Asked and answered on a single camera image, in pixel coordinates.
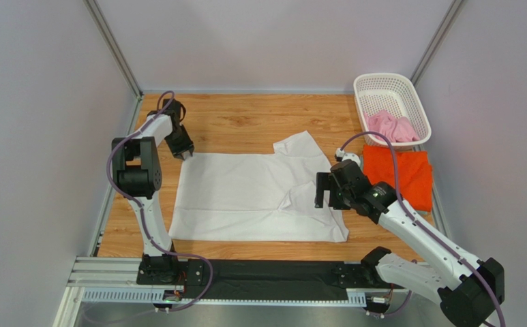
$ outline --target white t-shirt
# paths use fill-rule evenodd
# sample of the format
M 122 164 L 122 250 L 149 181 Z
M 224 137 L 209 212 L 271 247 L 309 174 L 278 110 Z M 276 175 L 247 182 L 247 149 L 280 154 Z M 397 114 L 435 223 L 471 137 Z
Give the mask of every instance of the white t-shirt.
M 342 213 L 314 207 L 331 165 L 304 131 L 272 155 L 194 153 L 183 162 L 170 235 L 182 240 L 345 242 Z

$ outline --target orange towel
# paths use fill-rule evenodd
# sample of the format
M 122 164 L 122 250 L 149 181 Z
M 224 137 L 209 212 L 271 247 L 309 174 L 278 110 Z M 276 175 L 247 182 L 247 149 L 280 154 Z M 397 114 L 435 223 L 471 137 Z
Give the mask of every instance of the orange towel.
M 394 169 L 392 156 L 388 148 L 379 146 L 364 146 L 364 174 L 372 184 L 383 181 L 394 185 Z M 400 193 L 419 211 L 432 210 L 432 166 L 427 153 L 402 152 L 396 153 L 398 172 L 400 174 Z

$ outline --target wood grain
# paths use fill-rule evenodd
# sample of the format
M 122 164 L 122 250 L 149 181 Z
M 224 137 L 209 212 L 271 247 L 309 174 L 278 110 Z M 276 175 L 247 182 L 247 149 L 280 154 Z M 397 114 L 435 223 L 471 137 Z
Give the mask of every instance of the wood grain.
M 158 95 L 146 95 L 137 127 Z M 334 151 L 351 135 L 361 131 L 352 95 L 178 95 L 188 109 L 184 124 L 203 153 L 273 153 L 272 144 L 308 130 L 322 151 L 335 163 Z M 346 150 L 361 153 L 363 139 Z M 170 227 L 182 161 L 172 158 L 166 144 L 159 147 L 163 182 L 160 204 L 164 224 Z M 353 211 L 344 211 L 350 230 L 345 243 L 322 242 L 207 242 L 175 240 L 181 253 L 196 253 L 210 259 L 252 260 L 346 260 L 359 261 L 377 246 L 396 252 L 407 260 L 419 258 L 398 237 Z M 142 255 L 142 236 L 130 205 L 115 198 L 99 256 Z

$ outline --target white plastic basket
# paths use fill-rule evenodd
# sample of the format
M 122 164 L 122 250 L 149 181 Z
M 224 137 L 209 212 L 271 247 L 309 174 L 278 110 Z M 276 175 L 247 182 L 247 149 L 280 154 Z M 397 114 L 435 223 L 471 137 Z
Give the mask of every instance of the white plastic basket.
M 369 130 L 364 112 L 372 116 L 386 110 L 396 118 L 407 117 L 420 138 L 414 142 L 392 142 L 395 149 L 408 150 L 427 142 L 431 137 L 431 125 L 417 90 L 408 78 L 391 73 L 360 75 L 354 81 L 354 93 L 363 131 Z M 386 142 L 375 136 L 366 135 L 364 138 L 368 145 L 387 146 Z

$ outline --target pink towel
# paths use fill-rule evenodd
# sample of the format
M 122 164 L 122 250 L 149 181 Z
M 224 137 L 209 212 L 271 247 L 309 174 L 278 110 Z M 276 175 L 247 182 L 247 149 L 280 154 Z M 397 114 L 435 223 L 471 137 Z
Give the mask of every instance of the pink towel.
M 386 110 L 381 110 L 370 117 L 364 113 L 364 119 L 368 123 L 368 130 L 384 134 L 390 142 L 412 142 L 421 139 L 408 118 L 404 116 L 396 119 Z

